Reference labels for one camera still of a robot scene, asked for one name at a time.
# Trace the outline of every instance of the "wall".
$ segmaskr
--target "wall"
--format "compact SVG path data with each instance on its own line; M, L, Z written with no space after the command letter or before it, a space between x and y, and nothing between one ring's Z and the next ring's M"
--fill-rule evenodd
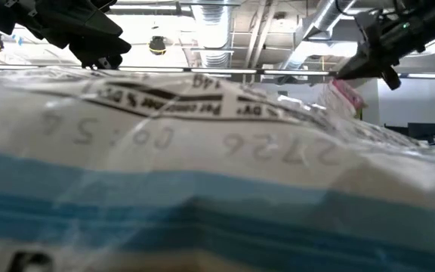
M276 94L278 91L287 91L289 97L297 98L305 103L315 103L318 93L323 90L323 84L310 87L307 84L284 84L281 86L272 83L254 83L254 88L265 90L268 94Z
M435 123L435 80L403 79L401 87L394 91L379 80L378 96L381 125Z
M367 107L362 111L362 120L374 125L380 125L380 110L378 97L378 80L367 79L356 87L356 90L362 95Z

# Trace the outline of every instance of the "robotic arm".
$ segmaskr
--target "robotic arm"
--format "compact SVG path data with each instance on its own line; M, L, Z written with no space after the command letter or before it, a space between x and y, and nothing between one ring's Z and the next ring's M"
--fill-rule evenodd
M117 69L131 45L104 12L116 0L0 0L0 31L10 35L16 23L58 48L67 45L82 66Z
M390 89L400 87L392 68L413 51L421 53L435 39L435 0L402 0L405 8L396 18L383 11L362 12L355 16L363 34L357 53L338 71L337 79L383 78Z

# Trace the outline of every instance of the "blue stripe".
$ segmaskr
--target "blue stripe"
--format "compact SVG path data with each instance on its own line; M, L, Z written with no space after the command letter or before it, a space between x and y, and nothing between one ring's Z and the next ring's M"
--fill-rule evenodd
M435 252L419 252L350 235L364 236L362 231L367 237L385 236L389 240L406 235L409 239L430 241L430 247L435 249L434 211L209 173L124 175L0 155L0 186L8 185L15 191L36 187L41 190L49 184L60 192L62 187L74 187L82 180L102 187L100 191L89 190L88 195L85 188L79 188L71 200L91 200L96 196L105 199L102 193L108 189L108 181L120 184L117 187L132 181L136 185L130 186L122 197L154 196L159 201L153 204L158 205L139 203L139 197L134 197L137 200L132 206L99 208L0 195L0 237L74 243L71 234L76 232L78 243L86 246L110 243L117 249L132 251L198 247L257 267L279 270L435 270ZM165 199L174 193L181 199ZM249 216L235 212L249 212Z

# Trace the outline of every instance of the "plastic bag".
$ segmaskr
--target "plastic bag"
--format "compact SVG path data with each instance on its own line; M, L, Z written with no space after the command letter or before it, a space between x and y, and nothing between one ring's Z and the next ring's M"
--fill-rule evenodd
M343 80L333 79L319 93L318 104L329 112L344 118L352 118L357 110L367 107L362 96Z
M203 75L0 73L0 271L435 271L435 150Z

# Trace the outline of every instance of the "ventilation duct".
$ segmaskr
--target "ventilation duct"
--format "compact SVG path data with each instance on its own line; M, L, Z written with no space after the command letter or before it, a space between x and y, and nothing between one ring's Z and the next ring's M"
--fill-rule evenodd
M190 7L180 5L114 5L108 14L113 15L156 15L192 17Z
M338 0L342 11L348 10L356 0ZM298 70L301 64L310 56L309 42L304 40L330 39L333 27L340 20L341 13L335 5L335 0L322 0L318 3L316 13L301 20L295 35L295 44L298 45L281 69Z
M231 8L227 6L193 6L196 18L202 66L208 68L228 67L230 53L220 52L228 46L230 34Z

